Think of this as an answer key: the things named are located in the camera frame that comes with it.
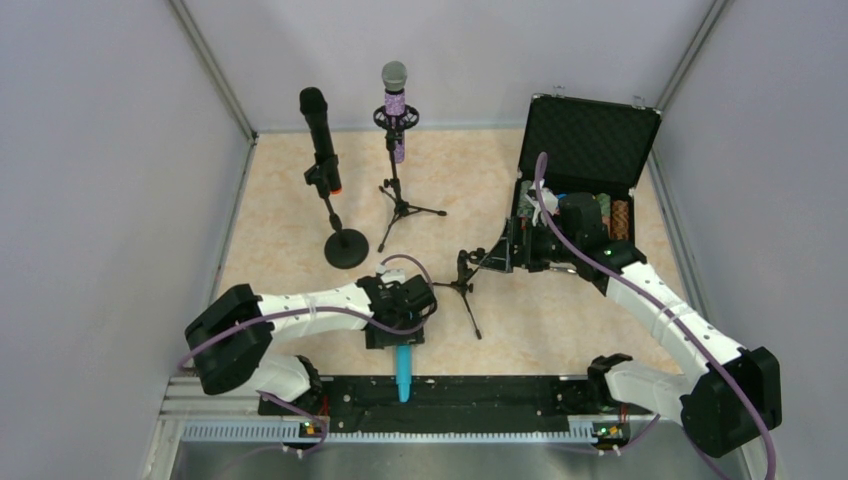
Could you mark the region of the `black tripod stand with clip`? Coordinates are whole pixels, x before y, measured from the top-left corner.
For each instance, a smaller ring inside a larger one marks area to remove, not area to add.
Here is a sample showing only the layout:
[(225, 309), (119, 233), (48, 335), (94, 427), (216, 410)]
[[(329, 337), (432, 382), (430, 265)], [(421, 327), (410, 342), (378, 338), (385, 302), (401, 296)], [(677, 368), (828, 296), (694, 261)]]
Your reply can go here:
[(482, 266), (482, 262), (485, 261), (487, 258), (488, 252), (484, 248), (477, 248), (473, 251), (460, 250), (457, 254), (456, 260), (457, 278), (448, 283), (433, 283), (435, 287), (450, 288), (451, 290), (457, 292), (460, 295), (460, 298), (463, 301), (474, 331), (474, 335), (477, 340), (481, 340), (483, 336), (476, 321), (475, 315), (472, 311), (471, 305), (468, 301), (467, 295), (473, 292), (474, 285), (472, 283), (472, 279), (478, 272), (479, 268)]

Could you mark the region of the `teal toy microphone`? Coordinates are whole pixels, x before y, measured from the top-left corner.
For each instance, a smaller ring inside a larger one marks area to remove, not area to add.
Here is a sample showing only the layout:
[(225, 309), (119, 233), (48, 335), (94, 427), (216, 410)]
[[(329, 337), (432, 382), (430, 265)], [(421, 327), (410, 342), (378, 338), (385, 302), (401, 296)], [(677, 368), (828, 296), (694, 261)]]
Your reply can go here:
[(412, 347), (399, 345), (395, 349), (395, 385), (398, 400), (407, 403), (411, 396), (412, 385)]

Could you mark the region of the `black round-base mic stand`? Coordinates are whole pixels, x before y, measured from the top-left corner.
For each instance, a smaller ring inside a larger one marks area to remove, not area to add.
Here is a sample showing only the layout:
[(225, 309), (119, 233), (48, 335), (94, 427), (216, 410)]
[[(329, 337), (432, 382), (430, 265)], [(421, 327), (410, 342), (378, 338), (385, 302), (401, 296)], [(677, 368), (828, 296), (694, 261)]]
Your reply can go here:
[(304, 172), (307, 185), (314, 186), (328, 211), (333, 233), (324, 244), (323, 252), (327, 262), (338, 269), (352, 269), (364, 262), (369, 253), (368, 240), (358, 230), (345, 228), (336, 213), (330, 195), (331, 177), (338, 174), (338, 157), (315, 157), (315, 163)]

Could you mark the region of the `black tripod shock-mount stand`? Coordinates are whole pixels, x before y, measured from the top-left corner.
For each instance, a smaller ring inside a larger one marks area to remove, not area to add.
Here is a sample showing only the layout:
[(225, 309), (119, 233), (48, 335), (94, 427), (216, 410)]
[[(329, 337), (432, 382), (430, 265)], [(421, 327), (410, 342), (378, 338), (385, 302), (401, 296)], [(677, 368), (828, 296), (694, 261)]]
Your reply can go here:
[(391, 176), (384, 179), (383, 184), (378, 187), (378, 190), (393, 203), (391, 220), (388, 222), (377, 248), (378, 252), (382, 253), (393, 227), (400, 220), (420, 213), (445, 217), (448, 215), (448, 212), (414, 205), (403, 196), (402, 182), (398, 174), (398, 164), (401, 154), (405, 152), (405, 132), (414, 128), (419, 123), (420, 115), (418, 110), (412, 106), (404, 106), (402, 109), (381, 106), (373, 112), (372, 119), (374, 124), (385, 132), (385, 147), (389, 155), (391, 167)]

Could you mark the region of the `purple glitter microphone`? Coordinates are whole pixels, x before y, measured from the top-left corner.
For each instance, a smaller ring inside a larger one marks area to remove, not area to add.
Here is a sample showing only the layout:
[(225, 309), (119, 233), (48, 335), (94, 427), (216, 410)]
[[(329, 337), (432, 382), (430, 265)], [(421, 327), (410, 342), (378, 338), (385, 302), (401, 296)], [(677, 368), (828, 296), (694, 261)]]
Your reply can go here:
[(401, 122), (406, 111), (405, 86), (407, 82), (406, 66), (398, 61), (392, 60), (386, 63), (381, 72), (384, 85), (384, 108), (388, 120), (392, 124), (395, 133), (394, 155), (396, 164), (405, 160), (404, 129)]

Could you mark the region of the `black microphone orange end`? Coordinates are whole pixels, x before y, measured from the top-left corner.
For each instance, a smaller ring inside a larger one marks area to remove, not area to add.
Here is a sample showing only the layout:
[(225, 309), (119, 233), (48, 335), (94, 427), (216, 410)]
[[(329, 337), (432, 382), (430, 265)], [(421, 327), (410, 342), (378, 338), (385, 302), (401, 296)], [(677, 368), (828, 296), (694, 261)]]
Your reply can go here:
[(342, 183), (328, 124), (327, 102), (317, 87), (304, 88), (299, 94), (299, 102), (315, 150), (314, 165), (304, 173), (305, 179), (309, 185), (321, 183), (329, 193), (338, 194), (342, 191)]

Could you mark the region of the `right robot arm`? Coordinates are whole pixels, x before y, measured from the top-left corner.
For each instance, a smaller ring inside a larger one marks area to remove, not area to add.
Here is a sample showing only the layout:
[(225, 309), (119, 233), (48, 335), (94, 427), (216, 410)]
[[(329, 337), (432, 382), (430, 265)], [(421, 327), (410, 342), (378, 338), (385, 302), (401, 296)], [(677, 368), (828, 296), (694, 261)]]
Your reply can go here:
[(589, 368), (604, 402), (633, 404), (678, 424), (704, 454), (719, 458), (783, 422), (780, 365), (720, 332), (659, 276), (624, 233), (627, 203), (605, 194), (556, 193), (545, 181), (518, 182), (504, 234), (480, 265), (528, 272), (569, 264), (606, 299), (631, 313), (676, 362), (670, 374), (626, 354)]

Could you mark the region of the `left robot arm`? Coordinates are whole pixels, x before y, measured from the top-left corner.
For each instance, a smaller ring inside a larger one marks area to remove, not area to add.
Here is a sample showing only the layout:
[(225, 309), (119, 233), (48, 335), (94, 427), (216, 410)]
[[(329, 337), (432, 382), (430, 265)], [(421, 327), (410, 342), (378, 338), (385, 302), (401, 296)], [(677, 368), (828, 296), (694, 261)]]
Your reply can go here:
[(335, 288), (302, 294), (259, 294), (229, 288), (185, 329), (201, 389), (217, 396), (244, 387), (301, 409), (324, 395), (317, 368), (304, 355), (275, 346), (334, 331), (362, 331), (369, 349), (417, 342), (438, 308), (422, 275), (381, 270)]

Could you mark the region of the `green poker chip stack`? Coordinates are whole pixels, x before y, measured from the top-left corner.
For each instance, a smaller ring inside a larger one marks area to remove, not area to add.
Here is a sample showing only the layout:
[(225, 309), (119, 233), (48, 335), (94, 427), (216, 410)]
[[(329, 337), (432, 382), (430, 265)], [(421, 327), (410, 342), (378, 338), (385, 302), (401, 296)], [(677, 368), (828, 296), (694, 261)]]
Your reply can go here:
[(602, 222), (609, 225), (611, 221), (611, 196), (607, 193), (599, 193), (595, 196), (595, 199), (600, 207)]

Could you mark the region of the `brown poker chip stack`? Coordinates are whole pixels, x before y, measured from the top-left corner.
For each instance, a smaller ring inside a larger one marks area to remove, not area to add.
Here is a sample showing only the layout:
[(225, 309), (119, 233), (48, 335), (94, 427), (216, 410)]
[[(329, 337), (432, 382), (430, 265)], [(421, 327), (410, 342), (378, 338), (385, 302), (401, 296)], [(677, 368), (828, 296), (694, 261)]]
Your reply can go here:
[(614, 240), (630, 239), (630, 212), (626, 201), (611, 203), (610, 236)]

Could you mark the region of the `black poker chip case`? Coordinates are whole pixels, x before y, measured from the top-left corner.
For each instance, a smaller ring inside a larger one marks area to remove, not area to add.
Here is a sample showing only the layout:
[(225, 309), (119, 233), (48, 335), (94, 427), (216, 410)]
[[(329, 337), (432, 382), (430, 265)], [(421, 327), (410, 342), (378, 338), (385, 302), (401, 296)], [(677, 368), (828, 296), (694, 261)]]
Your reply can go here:
[[(537, 157), (545, 152), (548, 163), (544, 186), (556, 195), (607, 193), (612, 202), (626, 201), (630, 212), (629, 241), (634, 242), (634, 190), (661, 121), (662, 112), (655, 108), (534, 95), (503, 232), (508, 233), (510, 226), (517, 182), (533, 180)], [(558, 243), (561, 260), (555, 263), (568, 263), (571, 253)]]

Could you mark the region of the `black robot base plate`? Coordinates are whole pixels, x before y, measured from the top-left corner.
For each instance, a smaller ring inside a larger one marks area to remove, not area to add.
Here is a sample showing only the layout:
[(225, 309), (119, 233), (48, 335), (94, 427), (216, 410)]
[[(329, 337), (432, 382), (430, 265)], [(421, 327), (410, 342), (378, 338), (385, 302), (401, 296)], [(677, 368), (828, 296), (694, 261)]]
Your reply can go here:
[(394, 377), (324, 377), (294, 406), (324, 419), (338, 435), (506, 437), (619, 436), (645, 409), (604, 399), (584, 376), (414, 376), (408, 400)]

